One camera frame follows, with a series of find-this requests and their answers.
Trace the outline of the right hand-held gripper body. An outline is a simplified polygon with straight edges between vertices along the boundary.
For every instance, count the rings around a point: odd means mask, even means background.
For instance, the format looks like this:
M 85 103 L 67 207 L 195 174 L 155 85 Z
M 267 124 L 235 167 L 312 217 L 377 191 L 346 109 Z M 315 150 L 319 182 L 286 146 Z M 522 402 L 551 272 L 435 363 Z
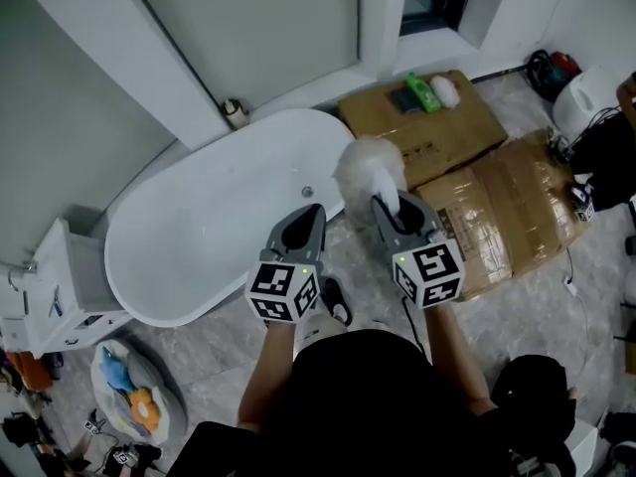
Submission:
M 418 309 L 456 300 L 462 291 L 465 267 L 457 241 L 441 231 L 425 237 L 387 239 L 392 278 Z

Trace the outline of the white fluffy duster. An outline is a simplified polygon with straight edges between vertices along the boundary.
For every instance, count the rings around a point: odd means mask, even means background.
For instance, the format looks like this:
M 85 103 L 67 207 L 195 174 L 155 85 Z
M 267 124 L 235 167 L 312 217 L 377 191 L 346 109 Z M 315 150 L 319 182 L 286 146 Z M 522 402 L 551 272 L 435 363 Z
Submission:
M 357 225 L 374 222 L 371 200 L 379 196 L 390 210 L 398 213 L 398 190 L 406 190 L 404 163 L 398 148 L 390 141 L 363 136 L 349 143 L 333 173 L 347 216 Z

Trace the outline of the white bathtub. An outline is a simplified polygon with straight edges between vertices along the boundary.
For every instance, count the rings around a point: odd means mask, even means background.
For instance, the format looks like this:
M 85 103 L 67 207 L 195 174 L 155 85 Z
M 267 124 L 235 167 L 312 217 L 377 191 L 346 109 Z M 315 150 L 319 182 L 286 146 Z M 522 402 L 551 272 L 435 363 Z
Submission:
M 333 177 L 353 140 L 315 109 L 269 115 L 139 184 L 112 217 L 105 271 L 119 304 L 161 328 L 188 324 L 244 285 L 273 226 L 320 204 L 343 207 Z

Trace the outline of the person's left forearm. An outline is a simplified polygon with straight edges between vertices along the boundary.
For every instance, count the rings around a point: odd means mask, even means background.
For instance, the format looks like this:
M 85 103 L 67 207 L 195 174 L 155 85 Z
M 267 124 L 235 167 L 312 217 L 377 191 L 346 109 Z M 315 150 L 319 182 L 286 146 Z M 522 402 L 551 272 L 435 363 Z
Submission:
M 291 376 L 296 326 L 270 322 L 238 408 L 238 427 L 260 433 Z

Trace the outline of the person's black shoe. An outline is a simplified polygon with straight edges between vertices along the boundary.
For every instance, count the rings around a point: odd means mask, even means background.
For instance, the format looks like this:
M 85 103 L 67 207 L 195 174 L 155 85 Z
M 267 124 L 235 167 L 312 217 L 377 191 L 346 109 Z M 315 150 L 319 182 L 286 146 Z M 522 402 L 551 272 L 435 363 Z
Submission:
M 353 321 L 352 311 L 345 299 L 343 291 L 339 282 L 333 277 L 324 277 L 321 279 L 321 299 L 332 316 L 332 309 L 336 304 L 342 304 L 348 311 L 347 323 L 343 324 L 345 327 L 349 327 Z

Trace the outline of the flat cardboard box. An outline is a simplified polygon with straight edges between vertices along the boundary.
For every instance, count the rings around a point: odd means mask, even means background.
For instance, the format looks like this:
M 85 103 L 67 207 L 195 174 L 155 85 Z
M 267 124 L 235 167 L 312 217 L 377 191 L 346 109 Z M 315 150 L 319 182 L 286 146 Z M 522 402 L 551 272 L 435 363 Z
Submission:
M 508 138 L 463 72 L 440 75 L 454 83 L 461 97 L 452 109 L 400 114 L 388 93 L 407 86 L 404 80 L 354 92 L 338 101 L 340 118 L 357 138 L 382 137 L 399 149 L 410 190 L 467 164 Z

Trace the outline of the taped cardboard box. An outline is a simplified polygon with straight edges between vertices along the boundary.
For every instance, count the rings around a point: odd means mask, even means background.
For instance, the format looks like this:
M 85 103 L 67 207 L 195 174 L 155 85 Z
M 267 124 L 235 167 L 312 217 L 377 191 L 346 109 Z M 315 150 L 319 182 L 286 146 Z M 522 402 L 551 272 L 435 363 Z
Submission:
M 587 230 L 570 198 L 573 176 L 550 154 L 554 137 L 538 129 L 415 190 L 458 242 L 461 300 L 539 268 Z

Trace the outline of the green plastic bottle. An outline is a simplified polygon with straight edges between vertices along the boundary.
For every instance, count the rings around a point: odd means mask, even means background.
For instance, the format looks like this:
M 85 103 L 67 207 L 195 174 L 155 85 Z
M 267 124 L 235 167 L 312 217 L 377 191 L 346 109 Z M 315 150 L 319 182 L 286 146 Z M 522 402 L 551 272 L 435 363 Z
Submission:
M 414 95 L 420 106 L 426 112 L 435 112 L 441 109 L 442 105 L 429 84 L 420 79 L 415 73 L 409 73 L 406 85 Z

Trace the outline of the white bath puff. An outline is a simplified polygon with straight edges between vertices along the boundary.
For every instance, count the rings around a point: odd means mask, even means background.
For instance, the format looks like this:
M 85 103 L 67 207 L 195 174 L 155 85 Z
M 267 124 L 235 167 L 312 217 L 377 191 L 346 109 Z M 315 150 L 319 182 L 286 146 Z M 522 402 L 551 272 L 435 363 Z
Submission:
M 444 108 L 456 107 L 461 97 L 454 83 L 443 76 L 435 76 L 429 82 L 431 89 Z

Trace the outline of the grey toy bag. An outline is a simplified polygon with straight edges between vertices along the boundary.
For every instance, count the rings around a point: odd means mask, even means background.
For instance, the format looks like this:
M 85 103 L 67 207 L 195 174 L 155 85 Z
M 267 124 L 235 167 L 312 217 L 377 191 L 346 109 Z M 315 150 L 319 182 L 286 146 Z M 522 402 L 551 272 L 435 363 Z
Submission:
M 99 369 L 99 364 L 103 361 L 103 349 L 109 350 L 114 357 L 122 359 L 125 364 L 132 364 L 133 382 L 136 385 L 149 387 L 151 396 L 158 403 L 160 412 L 159 426 L 154 433 L 143 434 L 142 428 L 135 423 L 132 414 L 125 413 L 123 404 L 117 402 L 118 393 L 107 384 Z M 130 436 L 135 441 L 155 446 L 185 434 L 187 420 L 181 404 L 166 387 L 157 368 L 129 345 L 122 344 L 117 340 L 99 342 L 95 347 L 95 354 L 90 366 L 90 377 L 97 405 L 115 430 Z

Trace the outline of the orange flower plush toy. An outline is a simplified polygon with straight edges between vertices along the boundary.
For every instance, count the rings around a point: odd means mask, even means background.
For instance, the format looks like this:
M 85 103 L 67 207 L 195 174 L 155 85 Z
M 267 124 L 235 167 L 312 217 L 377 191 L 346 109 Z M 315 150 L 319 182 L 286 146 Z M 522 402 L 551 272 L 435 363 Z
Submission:
M 153 400 L 152 393 L 148 389 L 140 388 L 127 395 L 133 419 L 148 431 L 156 431 L 159 427 L 161 413 Z

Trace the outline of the black bag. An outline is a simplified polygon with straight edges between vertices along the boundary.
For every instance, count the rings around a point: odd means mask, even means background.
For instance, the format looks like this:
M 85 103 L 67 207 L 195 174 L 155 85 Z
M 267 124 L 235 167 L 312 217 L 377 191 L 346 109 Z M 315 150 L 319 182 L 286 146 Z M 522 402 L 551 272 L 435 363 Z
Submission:
M 588 175 L 596 212 L 628 203 L 636 195 L 636 132 L 618 107 L 600 110 L 574 140 L 570 169 Z

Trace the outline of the white sink cabinet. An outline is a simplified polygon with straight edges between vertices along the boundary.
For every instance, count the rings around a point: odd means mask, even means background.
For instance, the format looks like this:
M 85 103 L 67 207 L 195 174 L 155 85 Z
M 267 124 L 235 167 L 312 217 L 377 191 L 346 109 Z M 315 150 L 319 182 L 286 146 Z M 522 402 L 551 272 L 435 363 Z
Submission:
M 24 312 L 0 318 L 0 346 L 7 352 L 49 353 L 89 347 L 131 320 L 116 301 L 104 266 L 104 242 L 76 235 L 57 218 L 33 259 L 36 274 L 16 293 Z

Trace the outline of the brown wooden furniture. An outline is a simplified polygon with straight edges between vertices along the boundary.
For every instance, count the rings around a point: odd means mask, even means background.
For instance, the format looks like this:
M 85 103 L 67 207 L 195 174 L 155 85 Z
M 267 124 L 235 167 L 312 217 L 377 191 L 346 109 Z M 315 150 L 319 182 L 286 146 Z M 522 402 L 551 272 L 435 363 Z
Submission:
M 616 97 L 622 113 L 636 134 L 636 71 L 618 86 Z

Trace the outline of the orange box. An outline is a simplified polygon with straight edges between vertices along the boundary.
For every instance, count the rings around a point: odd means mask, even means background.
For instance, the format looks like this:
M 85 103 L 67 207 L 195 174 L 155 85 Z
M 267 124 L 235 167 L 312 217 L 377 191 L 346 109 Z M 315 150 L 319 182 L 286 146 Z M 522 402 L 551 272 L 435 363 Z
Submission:
M 31 352 L 8 353 L 7 358 L 29 391 L 44 392 L 53 386 L 44 361 L 36 359 Z

